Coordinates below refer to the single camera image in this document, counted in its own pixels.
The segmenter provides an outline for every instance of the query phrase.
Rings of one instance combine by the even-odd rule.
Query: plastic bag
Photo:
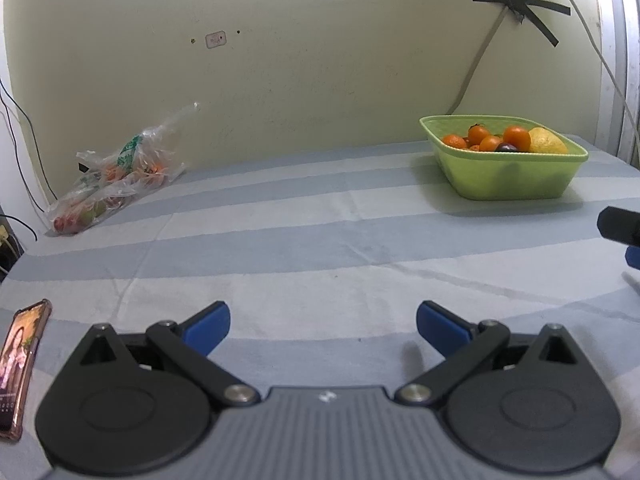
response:
[[[184,171],[167,148],[169,136],[198,109],[185,106],[159,126],[144,130],[116,153],[103,157],[79,152],[89,170],[65,196],[49,207],[47,217],[57,234],[76,234],[102,222],[134,200],[172,182]]]

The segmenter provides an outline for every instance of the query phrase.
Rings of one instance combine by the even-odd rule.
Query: phone screen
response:
[[[34,343],[34,339],[37,340],[40,335],[41,322],[46,320],[49,315],[47,303],[37,303],[18,312],[2,347],[2,353],[0,353],[0,431],[12,429],[20,405],[23,379],[28,378],[27,360],[31,345]]]

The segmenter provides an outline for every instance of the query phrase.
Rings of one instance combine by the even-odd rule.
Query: tomato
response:
[[[448,136],[442,137],[442,142],[444,142],[447,146],[451,146],[452,148],[466,150],[466,141],[459,135],[450,134]]]
[[[469,144],[480,144],[482,139],[491,135],[491,132],[487,130],[482,124],[474,124],[469,128]]]
[[[65,218],[65,233],[74,235],[79,233],[81,230],[82,226],[78,223],[78,213],[68,213]]]
[[[57,233],[61,233],[62,231],[64,231],[65,230],[65,219],[62,218],[62,216],[57,217],[53,221],[53,228],[56,230]]]
[[[482,139],[482,142],[480,142],[480,151],[494,152],[499,144],[502,144],[502,139],[500,137],[496,137],[495,135],[490,135]]]
[[[515,146],[519,152],[528,152],[531,148],[531,136],[522,126],[507,126],[502,138],[504,142]]]

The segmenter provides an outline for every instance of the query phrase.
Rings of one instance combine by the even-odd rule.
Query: lemon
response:
[[[533,128],[529,131],[531,136],[531,148],[533,153],[569,153],[564,142],[556,134],[545,128]]]

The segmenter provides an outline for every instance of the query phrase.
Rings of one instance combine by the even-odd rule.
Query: blue gripper pad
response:
[[[183,326],[182,341],[199,354],[208,356],[229,333],[231,313],[226,303],[214,303],[187,320]]]
[[[457,316],[447,316],[436,310],[429,301],[423,301],[415,314],[418,333],[444,357],[449,357],[471,342],[469,330],[454,319]]]
[[[640,248],[633,246],[627,247],[625,260],[629,267],[640,270]]]

